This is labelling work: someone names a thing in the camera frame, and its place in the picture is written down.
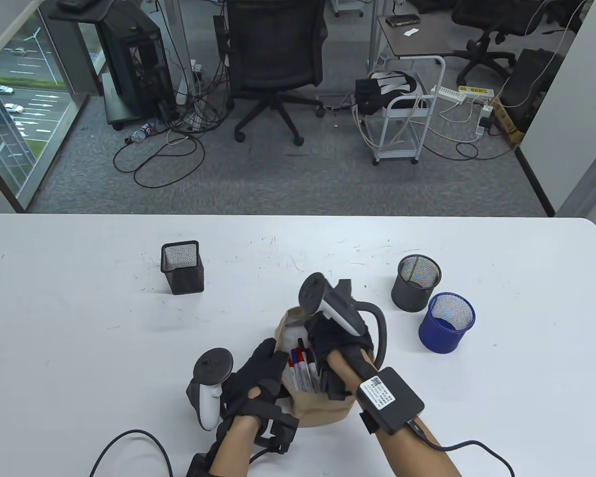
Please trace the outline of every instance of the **hand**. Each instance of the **hand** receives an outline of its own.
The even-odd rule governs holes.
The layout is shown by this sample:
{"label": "hand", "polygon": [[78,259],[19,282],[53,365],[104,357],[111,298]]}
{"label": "hand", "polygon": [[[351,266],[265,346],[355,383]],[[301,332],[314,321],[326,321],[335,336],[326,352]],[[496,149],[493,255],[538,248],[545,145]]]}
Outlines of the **hand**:
{"label": "hand", "polygon": [[308,320],[305,323],[305,328],[320,366],[326,363],[332,351],[341,348],[356,346],[364,350],[366,355],[373,353],[373,341],[368,328],[362,336],[353,336],[337,324],[334,319],[325,318],[321,312],[316,313],[313,318]]}
{"label": "hand", "polygon": [[221,401],[227,407],[227,414],[234,415],[245,404],[246,399],[259,399],[274,404],[277,395],[265,386],[259,386],[261,380],[278,384],[287,366],[287,353],[274,351],[276,340],[268,338],[254,350],[250,359],[236,373],[232,373],[223,382]]}

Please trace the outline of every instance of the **forearm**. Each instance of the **forearm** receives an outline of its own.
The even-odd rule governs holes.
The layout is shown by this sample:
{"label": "forearm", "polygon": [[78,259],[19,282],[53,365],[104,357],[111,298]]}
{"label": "forearm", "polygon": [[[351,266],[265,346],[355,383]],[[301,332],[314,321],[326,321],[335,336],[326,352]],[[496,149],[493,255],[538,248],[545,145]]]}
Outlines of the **forearm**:
{"label": "forearm", "polygon": [[[366,353],[362,353],[370,363],[371,360]],[[328,356],[327,362],[344,381],[347,389],[355,395],[362,380],[344,361],[340,352],[332,352]],[[424,430],[428,439],[438,444],[435,437],[419,418],[416,418],[416,422]],[[393,436],[389,436],[382,430],[376,432],[375,435],[382,446],[393,473],[397,477],[461,477],[445,452],[428,447],[408,427],[401,429]]]}
{"label": "forearm", "polygon": [[236,416],[210,468],[217,477],[246,477],[250,454],[259,429],[259,421],[252,416]]}

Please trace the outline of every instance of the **black mesh pencil cup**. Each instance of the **black mesh pencil cup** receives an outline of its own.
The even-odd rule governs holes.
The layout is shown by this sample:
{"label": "black mesh pencil cup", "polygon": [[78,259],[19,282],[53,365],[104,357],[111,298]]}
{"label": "black mesh pencil cup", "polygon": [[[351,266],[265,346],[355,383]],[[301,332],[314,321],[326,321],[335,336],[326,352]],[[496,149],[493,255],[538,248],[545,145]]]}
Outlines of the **black mesh pencil cup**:
{"label": "black mesh pencil cup", "polygon": [[419,340],[431,351],[450,353],[474,324],[475,309],[468,300],[455,293],[437,293],[419,325]]}
{"label": "black mesh pencil cup", "polygon": [[198,241],[177,241],[162,246],[161,271],[166,275],[173,295],[203,291],[205,283]]}
{"label": "black mesh pencil cup", "polygon": [[432,259],[424,255],[409,255],[397,266],[391,299],[405,312],[422,311],[441,279],[442,271]]}

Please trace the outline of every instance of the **scratch mark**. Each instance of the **scratch mark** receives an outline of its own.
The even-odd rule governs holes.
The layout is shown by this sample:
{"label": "scratch mark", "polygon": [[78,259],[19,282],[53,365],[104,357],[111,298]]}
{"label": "scratch mark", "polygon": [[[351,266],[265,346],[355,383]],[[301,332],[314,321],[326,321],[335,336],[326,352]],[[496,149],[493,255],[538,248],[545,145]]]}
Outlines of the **scratch mark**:
{"label": "scratch mark", "polygon": [[298,265],[296,265],[296,261],[294,260],[294,257],[292,257],[291,255],[289,256],[290,259],[292,259],[292,263],[294,264],[296,270],[298,270],[298,273],[302,273],[300,268],[298,268]]}

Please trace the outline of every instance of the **car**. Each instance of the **car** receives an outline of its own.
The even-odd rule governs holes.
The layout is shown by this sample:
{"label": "car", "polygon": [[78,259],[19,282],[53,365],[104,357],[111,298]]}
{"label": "car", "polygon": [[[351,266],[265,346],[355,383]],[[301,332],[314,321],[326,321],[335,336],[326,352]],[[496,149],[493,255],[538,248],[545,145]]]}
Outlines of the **car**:
{"label": "car", "polygon": [[13,88],[0,84],[0,94],[13,94]]}
{"label": "car", "polygon": [[24,108],[21,105],[10,102],[4,103],[4,108],[7,110],[7,113],[21,113],[24,111]]}

